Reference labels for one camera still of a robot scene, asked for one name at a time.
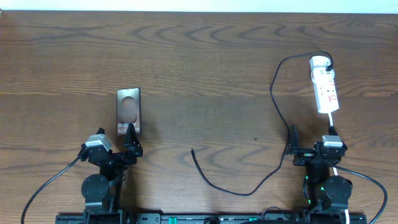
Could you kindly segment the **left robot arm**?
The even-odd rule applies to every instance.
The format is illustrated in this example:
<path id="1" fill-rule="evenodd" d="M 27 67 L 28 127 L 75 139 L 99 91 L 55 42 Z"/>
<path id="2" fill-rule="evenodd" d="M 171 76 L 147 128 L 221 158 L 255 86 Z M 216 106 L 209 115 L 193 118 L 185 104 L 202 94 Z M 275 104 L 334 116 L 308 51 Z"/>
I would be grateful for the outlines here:
<path id="1" fill-rule="evenodd" d="M 81 185 L 85 198 L 84 223 L 135 223 L 135 215 L 120 206 L 124 172 L 143 155 L 135 127 L 128 124 L 124 136 L 125 152 L 113 152 L 104 129 L 99 128 L 82 144 L 78 157 L 99 167 L 97 174 L 87 177 Z"/>

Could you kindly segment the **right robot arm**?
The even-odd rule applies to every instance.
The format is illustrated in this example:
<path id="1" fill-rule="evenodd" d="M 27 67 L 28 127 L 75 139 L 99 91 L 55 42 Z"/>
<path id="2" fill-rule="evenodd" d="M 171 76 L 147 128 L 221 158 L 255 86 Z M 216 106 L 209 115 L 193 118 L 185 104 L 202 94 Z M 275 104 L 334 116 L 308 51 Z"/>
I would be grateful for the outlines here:
<path id="1" fill-rule="evenodd" d="M 300 212 L 303 222 L 349 223 L 345 210 L 348 209 L 352 182 L 330 172 L 331 167 L 341 162 L 346 151 L 346 144 L 333 127 L 312 148 L 304 148 L 300 145 L 297 128 L 292 126 L 287 154 L 294 156 L 293 165 L 304 166 L 306 170 L 303 192 L 309 206 Z"/>

